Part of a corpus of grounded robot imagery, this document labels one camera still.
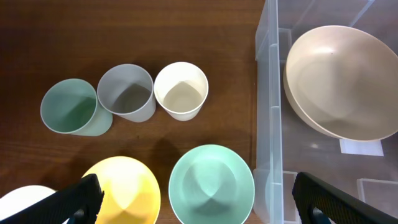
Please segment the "white label in container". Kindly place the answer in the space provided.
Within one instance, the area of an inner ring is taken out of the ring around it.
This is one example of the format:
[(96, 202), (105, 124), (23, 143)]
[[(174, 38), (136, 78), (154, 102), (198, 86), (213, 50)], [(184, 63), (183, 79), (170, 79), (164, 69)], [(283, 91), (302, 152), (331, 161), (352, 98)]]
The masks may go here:
[(384, 156), (380, 140), (352, 141), (348, 139), (340, 139), (340, 149), (343, 154)]

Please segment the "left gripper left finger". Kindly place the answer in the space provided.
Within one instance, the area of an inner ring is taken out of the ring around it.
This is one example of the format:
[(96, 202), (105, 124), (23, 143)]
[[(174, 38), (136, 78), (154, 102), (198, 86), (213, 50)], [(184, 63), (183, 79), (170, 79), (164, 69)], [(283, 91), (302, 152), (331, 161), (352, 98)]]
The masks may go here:
[(95, 224), (104, 191), (96, 174), (89, 174), (78, 183), (55, 192), (41, 201), (1, 221), (1, 224), (72, 223)]

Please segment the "cream cup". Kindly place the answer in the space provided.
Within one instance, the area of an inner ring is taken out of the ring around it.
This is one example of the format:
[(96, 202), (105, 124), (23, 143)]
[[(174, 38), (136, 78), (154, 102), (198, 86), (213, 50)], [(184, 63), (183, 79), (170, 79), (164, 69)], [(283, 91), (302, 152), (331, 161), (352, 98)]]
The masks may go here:
[(196, 65), (175, 62), (156, 76), (154, 94), (157, 102), (171, 117), (179, 121), (193, 119), (209, 92), (208, 79)]

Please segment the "white small bowl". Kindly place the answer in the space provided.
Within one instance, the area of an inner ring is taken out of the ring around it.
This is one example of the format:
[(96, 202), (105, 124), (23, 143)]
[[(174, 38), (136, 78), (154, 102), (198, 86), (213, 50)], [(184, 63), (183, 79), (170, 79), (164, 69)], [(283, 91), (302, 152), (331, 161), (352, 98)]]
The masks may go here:
[(43, 185), (27, 185), (1, 197), (1, 223), (54, 194), (56, 190)]

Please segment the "green cup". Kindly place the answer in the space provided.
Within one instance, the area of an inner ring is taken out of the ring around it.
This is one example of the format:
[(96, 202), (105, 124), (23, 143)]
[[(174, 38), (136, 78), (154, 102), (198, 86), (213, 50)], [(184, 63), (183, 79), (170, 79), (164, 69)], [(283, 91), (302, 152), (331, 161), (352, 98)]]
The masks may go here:
[(62, 80), (46, 92), (40, 117), (51, 131), (77, 136), (100, 136), (113, 122), (113, 115), (102, 107), (94, 87), (78, 78)]

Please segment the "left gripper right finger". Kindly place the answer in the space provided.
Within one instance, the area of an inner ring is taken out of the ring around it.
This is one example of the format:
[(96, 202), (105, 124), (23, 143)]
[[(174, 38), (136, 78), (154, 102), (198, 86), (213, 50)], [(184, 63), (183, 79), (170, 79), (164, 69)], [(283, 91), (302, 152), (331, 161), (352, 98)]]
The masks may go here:
[(296, 176), (292, 195), (303, 224), (397, 224), (397, 219), (308, 172)]

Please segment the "grey cup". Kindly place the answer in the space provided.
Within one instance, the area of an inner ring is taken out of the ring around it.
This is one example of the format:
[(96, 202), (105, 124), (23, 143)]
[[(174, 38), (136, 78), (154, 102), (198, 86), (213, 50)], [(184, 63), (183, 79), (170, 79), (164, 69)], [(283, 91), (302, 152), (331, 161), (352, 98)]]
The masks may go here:
[(98, 83), (97, 95), (106, 110), (135, 123), (155, 113), (153, 79), (138, 65), (125, 63), (109, 69)]

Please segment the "mint green small bowl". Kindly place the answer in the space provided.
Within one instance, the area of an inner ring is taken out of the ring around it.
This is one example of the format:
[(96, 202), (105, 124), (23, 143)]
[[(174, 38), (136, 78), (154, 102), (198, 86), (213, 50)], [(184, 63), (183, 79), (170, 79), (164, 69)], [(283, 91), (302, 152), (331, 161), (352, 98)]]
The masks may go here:
[(175, 163), (168, 195), (180, 223), (242, 224), (254, 205), (254, 177), (236, 152), (205, 144)]

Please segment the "yellow small bowl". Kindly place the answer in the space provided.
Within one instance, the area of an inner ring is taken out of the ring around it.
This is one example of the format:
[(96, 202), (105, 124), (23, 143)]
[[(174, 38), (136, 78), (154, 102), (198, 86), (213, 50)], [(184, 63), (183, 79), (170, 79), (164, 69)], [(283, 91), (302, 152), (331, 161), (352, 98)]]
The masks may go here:
[(160, 187), (141, 161), (126, 156), (109, 157), (90, 167), (104, 191), (98, 224), (154, 224), (160, 212)]

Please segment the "clear plastic storage container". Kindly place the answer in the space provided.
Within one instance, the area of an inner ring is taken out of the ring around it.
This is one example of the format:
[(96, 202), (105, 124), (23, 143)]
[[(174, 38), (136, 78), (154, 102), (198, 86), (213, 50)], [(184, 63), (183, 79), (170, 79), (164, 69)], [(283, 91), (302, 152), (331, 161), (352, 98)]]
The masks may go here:
[(397, 216), (397, 1), (266, 1), (255, 35), (254, 212), (300, 223), (308, 172)]

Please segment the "cream bowl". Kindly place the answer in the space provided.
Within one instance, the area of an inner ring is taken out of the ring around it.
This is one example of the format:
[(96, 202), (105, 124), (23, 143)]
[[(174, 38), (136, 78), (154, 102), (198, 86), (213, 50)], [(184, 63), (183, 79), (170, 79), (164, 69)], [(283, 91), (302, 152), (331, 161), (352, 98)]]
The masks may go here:
[(302, 34), (283, 84), (292, 109), (319, 133), (374, 141), (397, 132), (397, 55), (364, 31), (321, 26)]

